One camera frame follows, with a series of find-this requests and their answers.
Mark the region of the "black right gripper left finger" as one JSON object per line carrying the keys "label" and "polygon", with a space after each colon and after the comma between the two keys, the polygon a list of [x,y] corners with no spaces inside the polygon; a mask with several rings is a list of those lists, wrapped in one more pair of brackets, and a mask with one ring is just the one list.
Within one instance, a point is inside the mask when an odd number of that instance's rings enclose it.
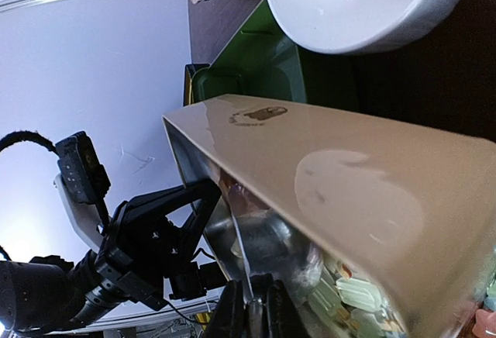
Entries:
{"label": "black right gripper left finger", "polygon": [[229,281],[202,337],[240,338],[243,336],[245,303],[241,281]]}

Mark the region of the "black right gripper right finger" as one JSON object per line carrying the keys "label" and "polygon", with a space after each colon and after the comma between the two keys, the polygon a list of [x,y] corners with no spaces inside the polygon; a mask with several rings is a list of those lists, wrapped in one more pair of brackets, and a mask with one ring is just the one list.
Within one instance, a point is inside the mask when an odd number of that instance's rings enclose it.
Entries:
{"label": "black right gripper right finger", "polygon": [[308,337],[299,312],[280,280],[276,280],[267,290],[266,311],[269,337]]}

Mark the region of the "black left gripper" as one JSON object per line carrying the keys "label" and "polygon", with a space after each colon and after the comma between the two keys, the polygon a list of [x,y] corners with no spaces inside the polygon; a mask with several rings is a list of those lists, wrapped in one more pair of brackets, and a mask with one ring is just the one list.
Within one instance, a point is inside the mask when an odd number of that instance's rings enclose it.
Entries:
{"label": "black left gripper", "polygon": [[[193,259],[220,195],[216,183],[205,179],[123,202],[96,258],[98,273],[132,301],[162,309],[164,279]],[[191,214],[175,226],[167,216],[188,205]]]}

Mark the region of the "metal scoop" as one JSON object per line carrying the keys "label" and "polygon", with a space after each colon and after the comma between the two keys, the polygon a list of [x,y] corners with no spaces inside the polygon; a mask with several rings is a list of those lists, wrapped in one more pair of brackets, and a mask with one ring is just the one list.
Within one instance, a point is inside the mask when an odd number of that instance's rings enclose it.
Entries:
{"label": "metal scoop", "polygon": [[269,337],[267,290],[280,280],[296,309],[304,305],[319,283],[320,249],[272,210],[233,216],[241,269],[246,286],[248,337]]}

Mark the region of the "green tray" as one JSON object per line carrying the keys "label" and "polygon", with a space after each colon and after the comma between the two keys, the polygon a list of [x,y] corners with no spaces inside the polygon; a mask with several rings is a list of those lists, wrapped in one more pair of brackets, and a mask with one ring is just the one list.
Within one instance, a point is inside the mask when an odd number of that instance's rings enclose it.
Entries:
{"label": "green tray", "polygon": [[193,87],[202,102],[224,94],[249,95],[357,112],[350,59],[312,52],[290,40],[262,1]]}

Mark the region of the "cream tin of popsicle candies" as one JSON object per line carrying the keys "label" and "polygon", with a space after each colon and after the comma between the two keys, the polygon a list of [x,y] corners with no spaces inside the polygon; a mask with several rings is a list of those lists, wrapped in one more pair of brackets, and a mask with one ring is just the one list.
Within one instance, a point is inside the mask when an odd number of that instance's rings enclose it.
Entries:
{"label": "cream tin of popsicle candies", "polygon": [[238,183],[373,283],[411,337],[457,333],[495,273],[495,145],[221,95],[167,113],[181,178]]}

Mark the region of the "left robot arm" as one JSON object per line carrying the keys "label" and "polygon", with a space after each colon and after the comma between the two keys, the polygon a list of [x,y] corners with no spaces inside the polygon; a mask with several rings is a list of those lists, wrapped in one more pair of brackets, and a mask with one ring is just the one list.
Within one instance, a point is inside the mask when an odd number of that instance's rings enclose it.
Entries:
{"label": "left robot arm", "polygon": [[159,311],[166,279],[181,285],[181,298],[205,295],[193,259],[220,197],[209,179],[136,196],[117,207],[99,251],[77,264],[2,261],[2,324],[32,337],[84,328],[123,302]]}

